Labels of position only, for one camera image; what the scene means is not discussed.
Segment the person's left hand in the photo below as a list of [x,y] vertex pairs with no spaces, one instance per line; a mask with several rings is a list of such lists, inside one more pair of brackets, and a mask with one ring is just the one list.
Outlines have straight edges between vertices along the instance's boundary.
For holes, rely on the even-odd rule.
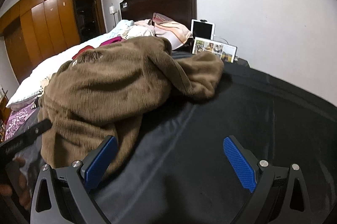
[[1,183],[1,196],[11,197],[13,193],[18,196],[19,204],[29,210],[31,207],[30,190],[27,186],[27,180],[25,175],[20,171],[21,167],[24,167],[25,160],[21,157],[16,157],[10,164],[5,167],[5,174],[8,176],[8,183],[2,179]]

